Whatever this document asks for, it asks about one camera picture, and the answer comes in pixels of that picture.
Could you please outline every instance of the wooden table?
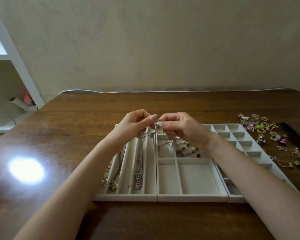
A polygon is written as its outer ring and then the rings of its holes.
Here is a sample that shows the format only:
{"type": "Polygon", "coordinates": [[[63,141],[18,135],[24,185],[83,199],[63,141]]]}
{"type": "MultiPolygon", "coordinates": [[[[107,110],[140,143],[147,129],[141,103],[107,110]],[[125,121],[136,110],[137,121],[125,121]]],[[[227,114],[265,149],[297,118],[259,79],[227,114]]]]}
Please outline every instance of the wooden table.
{"type": "MultiPolygon", "coordinates": [[[[238,123],[238,113],[300,121],[296,91],[61,94],[0,137],[0,240],[11,239],[127,112],[161,116],[184,111],[200,123],[238,123]],[[26,185],[9,172],[14,158],[40,162],[42,182],[26,185]]],[[[267,135],[266,152],[290,159],[267,135]]],[[[300,191],[300,170],[281,168],[300,191]]],[[[248,204],[98,202],[78,239],[273,239],[248,204]]]]}

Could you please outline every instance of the hand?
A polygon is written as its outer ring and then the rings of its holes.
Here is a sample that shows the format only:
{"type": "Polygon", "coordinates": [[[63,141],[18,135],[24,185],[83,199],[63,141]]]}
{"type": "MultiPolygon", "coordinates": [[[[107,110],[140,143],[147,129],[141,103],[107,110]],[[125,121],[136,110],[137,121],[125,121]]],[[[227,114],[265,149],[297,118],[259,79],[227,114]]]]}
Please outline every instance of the hand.
{"type": "Polygon", "coordinates": [[[157,119],[157,115],[150,115],[144,109],[139,109],[127,113],[122,121],[113,129],[107,138],[115,140],[117,144],[124,146],[124,144],[132,141],[135,137],[140,138],[148,126],[152,125],[157,119]]]}
{"type": "Polygon", "coordinates": [[[159,120],[157,124],[170,140],[180,137],[201,150],[208,150],[212,139],[218,136],[184,112],[165,113],[159,120]]]}

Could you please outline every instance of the white jewelry tray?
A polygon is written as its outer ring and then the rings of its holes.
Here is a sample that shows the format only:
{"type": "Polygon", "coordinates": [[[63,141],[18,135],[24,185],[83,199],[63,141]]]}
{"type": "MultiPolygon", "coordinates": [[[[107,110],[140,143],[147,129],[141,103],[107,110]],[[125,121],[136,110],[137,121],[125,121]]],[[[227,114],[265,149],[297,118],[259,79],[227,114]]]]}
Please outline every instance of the white jewelry tray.
{"type": "MultiPolygon", "coordinates": [[[[258,143],[240,124],[202,124],[224,137],[252,160],[286,182],[297,191],[278,166],[268,157],[258,143]]],[[[154,130],[148,128],[148,134],[154,130]]],[[[116,177],[116,192],[100,182],[94,200],[97,201],[174,201],[174,202],[229,202],[245,203],[246,200],[225,175],[211,156],[202,150],[184,157],[177,157],[175,146],[159,145],[166,142],[167,136],[158,130],[154,138],[147,136],[144,141],[144,175],[140,190],[134,188],[134,174],[138,168],[140,140],[135,138],[127,143],[121,152],[122,166],[116,177]]],[[[184,152],[195,150],[192,146],[184,152]]],[[[111,165],[108,177],[112,179],[119,168],[119,154],[111,165]]]]}

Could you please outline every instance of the wall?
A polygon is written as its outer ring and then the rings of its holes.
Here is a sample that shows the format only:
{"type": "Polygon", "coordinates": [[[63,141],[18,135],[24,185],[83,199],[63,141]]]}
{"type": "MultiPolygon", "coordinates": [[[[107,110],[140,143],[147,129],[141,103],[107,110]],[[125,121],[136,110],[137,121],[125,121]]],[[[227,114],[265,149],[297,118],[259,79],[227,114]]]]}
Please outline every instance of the wall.
{"type": "Polygon", "coordinates": [[[20,115],[23,110],[12,104],[12,97],[22,99],[26,88],[10,61],[0,61],[0,126],[20,115]]]}
{"type": "Polygon", "coordinates": [[[300,0],[0,0],[45,102],[67,89],[300,89],[300,0]]]}

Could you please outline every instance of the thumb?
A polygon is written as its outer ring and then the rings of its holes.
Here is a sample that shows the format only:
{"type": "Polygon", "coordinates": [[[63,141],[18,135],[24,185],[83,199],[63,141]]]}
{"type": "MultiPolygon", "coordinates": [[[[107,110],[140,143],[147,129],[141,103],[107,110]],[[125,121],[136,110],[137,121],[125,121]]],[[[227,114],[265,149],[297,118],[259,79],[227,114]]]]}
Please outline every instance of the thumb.
{"type": "Polygon", "coordinates": [[[158,121],[157,124],[165,130],[182,130],[184,128],[183,121],[158,121]]]}
{"type": "Polygon", "coordinates": [[[153,114],[149,117],[144,118],[142,121],[138,122],[139,129],[142,130],[147,128],[148,126],[152,125],[157,119],[157,114],[153,114]]]}

